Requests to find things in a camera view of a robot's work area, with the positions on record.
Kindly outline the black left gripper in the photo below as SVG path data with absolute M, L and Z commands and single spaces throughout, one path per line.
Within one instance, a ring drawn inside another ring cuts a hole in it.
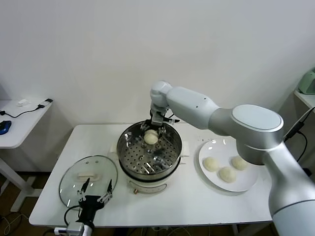
M 103 196 L 85 195 L 87 187 L 89 186 L 90 178 L 88 178 L 81 189 L 77 191 L 79 197 L 79 206 L 82 209 L 78 222 L 93 223 L 95 214 L 98 210 L 104 208 L 104 203 L 107 203 L 113 196 L 112 180 L 110 180 L 107 191 Z

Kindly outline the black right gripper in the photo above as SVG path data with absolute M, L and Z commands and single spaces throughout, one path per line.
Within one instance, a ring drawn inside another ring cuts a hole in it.
M 167 127 L 165 126 L 165 122 L 168 121 L 168 119 L 164 118 L 161 125 L 155 125 L 152 124 L 151 119 L 147 119 L 146 122 L 141 123 L 140 130 L 142 132 L 146 132 L 146 130 L 155 130 L 158 131 L 158 137 L 162 138 L 163 135 L 167 133 Z

